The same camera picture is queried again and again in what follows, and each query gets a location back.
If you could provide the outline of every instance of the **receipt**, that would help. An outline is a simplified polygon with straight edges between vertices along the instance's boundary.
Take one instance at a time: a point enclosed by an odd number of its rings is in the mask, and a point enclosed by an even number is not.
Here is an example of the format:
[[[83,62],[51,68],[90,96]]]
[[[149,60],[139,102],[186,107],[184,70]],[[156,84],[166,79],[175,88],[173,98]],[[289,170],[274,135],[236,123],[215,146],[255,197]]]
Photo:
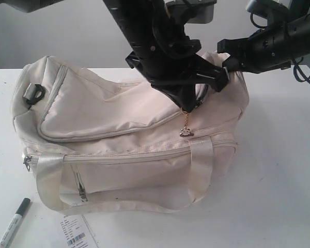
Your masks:
[[[55,227],[57,239],[52,242],[52,247],[98,248],[82,215],[63,216],[56,219]]]

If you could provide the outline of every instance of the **bag handle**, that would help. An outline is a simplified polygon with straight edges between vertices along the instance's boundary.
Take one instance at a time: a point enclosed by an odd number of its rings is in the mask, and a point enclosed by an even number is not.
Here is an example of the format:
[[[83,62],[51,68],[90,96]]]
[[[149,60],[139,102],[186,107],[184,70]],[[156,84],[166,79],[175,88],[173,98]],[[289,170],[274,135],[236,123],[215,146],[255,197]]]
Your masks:
[[[127,210],[162,213],[179,211],[205,197],[210,185],[213,168],[213,146],[210,137],[191,139],[189,144],[191,148],[191,171],[188,191],[191,202],[180,209],[168,209],[154,203],[135,200],[103,201],[99,203],[85,202],[77,206],[71,206],[60,199],[59,193],[64,155],[52,153],[43,153],[39,157],[36,183],[40,199],[48,208],[66,215]]]

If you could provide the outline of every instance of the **zipper pull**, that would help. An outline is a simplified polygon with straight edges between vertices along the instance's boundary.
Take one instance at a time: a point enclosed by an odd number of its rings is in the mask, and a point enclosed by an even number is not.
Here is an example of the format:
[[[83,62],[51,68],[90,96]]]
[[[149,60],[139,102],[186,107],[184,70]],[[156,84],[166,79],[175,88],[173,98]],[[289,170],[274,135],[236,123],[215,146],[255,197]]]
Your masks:
[[[30,172],[30,163],[29,162],[31,162],[31,159],[32,159],[32,156],[27,155],[24,157],[24,161],[23,161],[23,164],[25,164],[25,167],[26,167],[28,172]]]
[[[191,129],[188,128],[188,121],[190,118],[190,113],[188,113],[182,109],[181,109],[181,111],[185,115],[185,124],[184,124],[184,128],[181,129],[180,137],[194,136],[194,133],[191,131]]]
[[[77,180],[77,188],[79,191],[79,196],[82,199],[82,202],[88,202],[85,187],[83,185],[82,179],[81,179],[81,174],[76,173],[76,180]]]

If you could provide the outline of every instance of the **cream duffel bag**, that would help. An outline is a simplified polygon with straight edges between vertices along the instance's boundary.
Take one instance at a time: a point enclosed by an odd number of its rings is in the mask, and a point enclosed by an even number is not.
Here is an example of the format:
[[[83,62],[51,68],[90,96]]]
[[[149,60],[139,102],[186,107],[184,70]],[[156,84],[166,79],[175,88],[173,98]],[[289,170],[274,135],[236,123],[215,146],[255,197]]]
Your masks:
[[[226,57],[204,55],[218,66]],[[174,212],[201,200],[231,164],[249,102],[242,73],[229,77],[187,118],[143,78],[114,83],[55,57],[26,66],[11,112],[41,200],[68,215]]]

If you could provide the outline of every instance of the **bag charm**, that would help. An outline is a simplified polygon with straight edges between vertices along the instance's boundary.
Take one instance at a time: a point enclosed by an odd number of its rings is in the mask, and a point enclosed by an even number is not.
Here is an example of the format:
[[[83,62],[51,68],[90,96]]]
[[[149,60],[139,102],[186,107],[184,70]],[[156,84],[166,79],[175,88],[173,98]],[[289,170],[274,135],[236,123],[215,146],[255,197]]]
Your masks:
[[[194,133],[188,128],[188,121],[190,118],[190,113],[181,110],[183,114],[185,115],[185,125],[184,128],[181,129],[180,137],[189,137],[189,136],[194,136]]]

